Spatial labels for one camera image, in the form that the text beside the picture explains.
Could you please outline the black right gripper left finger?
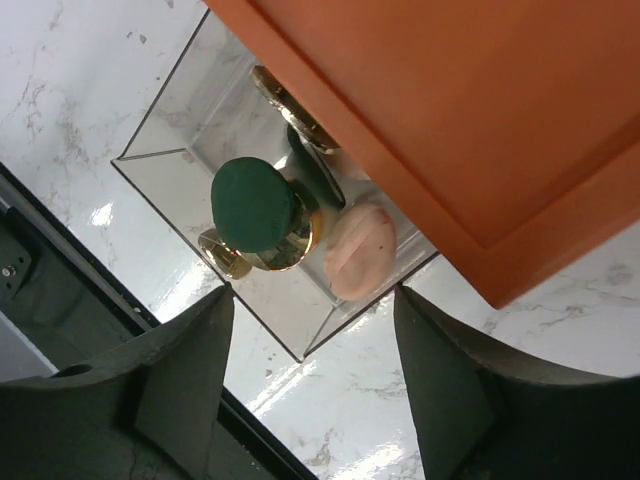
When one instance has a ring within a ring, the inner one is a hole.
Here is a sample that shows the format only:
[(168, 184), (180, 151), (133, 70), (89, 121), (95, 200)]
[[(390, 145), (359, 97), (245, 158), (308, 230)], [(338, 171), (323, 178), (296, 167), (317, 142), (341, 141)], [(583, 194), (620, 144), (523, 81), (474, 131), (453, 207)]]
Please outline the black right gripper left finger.
[(219, 287), (91, 360), (3, 383), (2, 478), (206, 478), (233, 317)]

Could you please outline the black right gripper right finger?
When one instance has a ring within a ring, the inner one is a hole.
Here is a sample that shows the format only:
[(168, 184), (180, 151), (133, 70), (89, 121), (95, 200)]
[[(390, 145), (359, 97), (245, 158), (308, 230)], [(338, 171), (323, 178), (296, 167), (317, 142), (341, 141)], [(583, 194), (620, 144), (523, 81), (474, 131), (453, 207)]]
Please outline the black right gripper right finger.
[(394, 327), (429, 479), (635, 479), (639, 380), (543, 360), (406, 286)]

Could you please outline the pink powder puff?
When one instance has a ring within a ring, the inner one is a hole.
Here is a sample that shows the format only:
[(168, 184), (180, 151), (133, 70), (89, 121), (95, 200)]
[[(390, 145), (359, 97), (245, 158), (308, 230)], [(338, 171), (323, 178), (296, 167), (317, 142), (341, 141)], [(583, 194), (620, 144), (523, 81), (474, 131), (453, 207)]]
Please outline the pink powder puff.
[(328, 157), (332, 168), (343, 176), (362, 181), (369, 181), (366, 171), (343, 149), (337, 150)]
[(348, 209), (327, 239), (324, 272), (331, 292), (345, 301), (374, 293), (393, 271), (396, 243), (394, 222), (381, 205), (366, 202)]

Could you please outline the dark green lid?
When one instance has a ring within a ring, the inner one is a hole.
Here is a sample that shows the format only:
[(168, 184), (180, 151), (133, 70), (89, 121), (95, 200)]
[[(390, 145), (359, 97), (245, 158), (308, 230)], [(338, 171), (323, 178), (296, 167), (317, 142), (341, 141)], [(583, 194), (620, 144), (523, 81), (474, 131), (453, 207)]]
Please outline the dark green lid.
[(286, 139), (292, 150), (296, 178), (308, 188), (319, 203), (342, 210), (346, 206), (344, 194), (324, 163), (303, 144), (300, 135), (291, 126), (286, 127)]
[(213, 222), (225, 244), (248, 253), (273, 246), (277, 233), (273, 214), (291, 206), (288, 182), (269, 163), (255, 157), (225, 162), (211, 185)]

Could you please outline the gold round jar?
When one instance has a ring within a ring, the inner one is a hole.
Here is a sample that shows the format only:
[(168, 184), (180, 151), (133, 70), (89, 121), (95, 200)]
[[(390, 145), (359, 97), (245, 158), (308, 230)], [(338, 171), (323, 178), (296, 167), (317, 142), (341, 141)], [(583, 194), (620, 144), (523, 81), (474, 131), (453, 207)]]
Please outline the gold round jar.
[(243, 253), (255, 267), (264, 271), (282, 272), (299, 265), (320, 244), (325, 230), (325, 218), (318, 199), (298, 180), (288, 180), (291, 206), (285, 213), (273, 214), (277, 233), (283, 233), (270, 248)]

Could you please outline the orange drawer box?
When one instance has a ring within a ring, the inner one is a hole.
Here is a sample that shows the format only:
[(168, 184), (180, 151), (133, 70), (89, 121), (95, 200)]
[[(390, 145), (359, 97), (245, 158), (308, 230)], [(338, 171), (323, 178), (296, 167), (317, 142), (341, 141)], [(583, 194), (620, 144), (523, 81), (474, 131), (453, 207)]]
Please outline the orange drawer box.
[(496, 308), (639, 218), (635, 1), (213, 1)]

